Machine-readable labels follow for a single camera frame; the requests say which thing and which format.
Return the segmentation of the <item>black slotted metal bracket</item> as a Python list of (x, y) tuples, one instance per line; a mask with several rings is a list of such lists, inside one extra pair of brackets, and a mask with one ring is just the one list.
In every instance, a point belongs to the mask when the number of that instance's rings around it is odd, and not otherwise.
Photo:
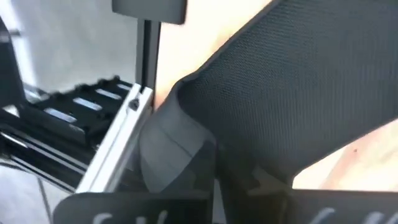
[(17, 164), (74, 192), (131, 87), (116, 75), (19, 104), (19, 116), (1, 114), (0, 137)]

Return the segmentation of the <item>grey flat plate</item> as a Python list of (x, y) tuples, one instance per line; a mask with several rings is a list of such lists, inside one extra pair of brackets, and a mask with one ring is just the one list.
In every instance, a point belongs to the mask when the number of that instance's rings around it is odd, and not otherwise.
[(137, 19), (181, 25), (187, 0), (112, 0), (113, 12)]

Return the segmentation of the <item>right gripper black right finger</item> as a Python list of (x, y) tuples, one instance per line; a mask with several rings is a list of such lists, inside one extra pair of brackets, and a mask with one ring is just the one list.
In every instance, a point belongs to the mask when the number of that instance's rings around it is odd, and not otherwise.
[(293, 175), (321, 154), (226, 146), (216, 158), (228, 224), (398, 224), (398, 193), (294, 190)]

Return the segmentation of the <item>black slide sandal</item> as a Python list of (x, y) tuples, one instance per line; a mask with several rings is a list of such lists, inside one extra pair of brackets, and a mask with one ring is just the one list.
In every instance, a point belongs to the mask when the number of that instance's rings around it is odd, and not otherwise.
[(151, 192), (223, 182), (251, 193), (398, 118), (398, 0), (274, 0), (143, 127)]

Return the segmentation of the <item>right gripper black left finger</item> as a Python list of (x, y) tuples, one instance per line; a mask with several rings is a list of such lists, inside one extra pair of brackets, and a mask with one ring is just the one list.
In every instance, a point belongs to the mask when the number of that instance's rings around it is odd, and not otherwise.
[(213, 224), (216, 146), (205, 142), (163, 191), (82, 193), (62, 200), (53, 224)]

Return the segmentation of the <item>black aluminium rig frame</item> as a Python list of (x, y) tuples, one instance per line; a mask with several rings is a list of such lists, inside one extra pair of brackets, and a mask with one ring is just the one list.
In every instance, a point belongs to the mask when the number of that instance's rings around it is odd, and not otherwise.
[(139, 19), (137, 23), (136, 83), (154, 89), (157, 75), (161, 23)]

